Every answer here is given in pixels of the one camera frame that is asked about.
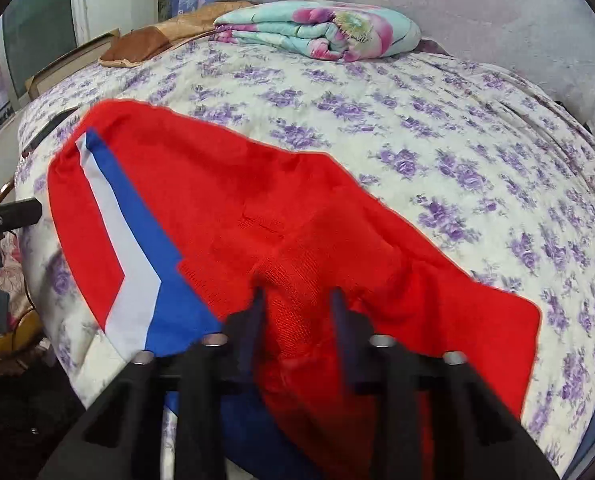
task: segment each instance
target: bed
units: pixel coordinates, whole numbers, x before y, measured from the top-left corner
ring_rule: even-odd
[[[542,325],[521,421],[564,473],[595,407],[595,139],[564,108],[512,72],[428,52],[345,64],[196,41],[136,68],[92,64],[73,74],[24,113],[20,150],[79,107],[20,161],[15,191],[44,206],[39,224],[20,232],[24,273],[85,405],[124,362],[69,272],[46,172],[87,109],[107,98],[327,152],[473,279],[533,301]],[[169,414],[165,478],[174,425]]]

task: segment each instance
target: green panel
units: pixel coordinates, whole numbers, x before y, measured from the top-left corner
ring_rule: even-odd
[[[18,97],[28,78],[77,46],[71,0],[12,0],[2,15],[2,32]]]

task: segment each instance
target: picture on wall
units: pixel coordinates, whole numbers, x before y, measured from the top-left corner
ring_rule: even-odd
[[[7,103],[2,108],[0,108],[0,126],[2,126],[13,114],[14,108],[11,106],[11,103]]]

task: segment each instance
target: mattress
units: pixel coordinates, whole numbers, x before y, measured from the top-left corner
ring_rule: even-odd
[[[46,172],[86,110],[106,98],[329,153],[473,279],[533,301],[542,323],[521,422],[563,474],[595,407],[595,139],[542,90],[439,54],[345,64],[196,42],[132,69],[93,64],[43,94],[22,118],[20,147],[60,111],[79,110],[18,165],[16,196],[44,206],[41,221],[20,232],[20,250],[47,335],[85,404],[124,363],[60,250]],[[169,414],[165,478],[174,425]]]

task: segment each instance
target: blue stripe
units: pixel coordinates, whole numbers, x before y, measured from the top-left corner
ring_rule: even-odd
[[[182,255],[130,183],[111,150],[93,129],[86,147],[113,189],[133,236],[162,281],[146,336],[146,349],[158,356],[185,351],[220,322],[177,270]],[[177,412],[177,395],[167,404]],[[260,480],[321,479],[320,473],[280,431],[257,388],[222,397],[225,454]]]

